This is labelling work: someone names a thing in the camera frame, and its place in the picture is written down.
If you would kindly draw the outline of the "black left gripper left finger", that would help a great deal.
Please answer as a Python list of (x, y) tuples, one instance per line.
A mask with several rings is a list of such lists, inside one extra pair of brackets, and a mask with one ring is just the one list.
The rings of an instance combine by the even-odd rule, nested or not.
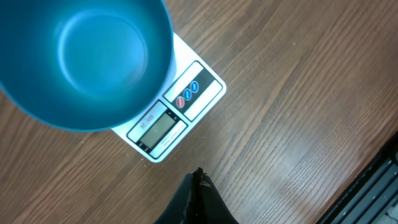
[(155, 224), (188, 223), (187, 210), (191, 201), (192, 174), (187, 174)]

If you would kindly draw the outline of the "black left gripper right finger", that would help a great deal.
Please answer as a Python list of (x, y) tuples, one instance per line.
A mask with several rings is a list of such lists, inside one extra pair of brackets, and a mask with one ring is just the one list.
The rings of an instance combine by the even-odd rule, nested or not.
[(192, 174), (192, 223), (238, 223), (201, 167)]

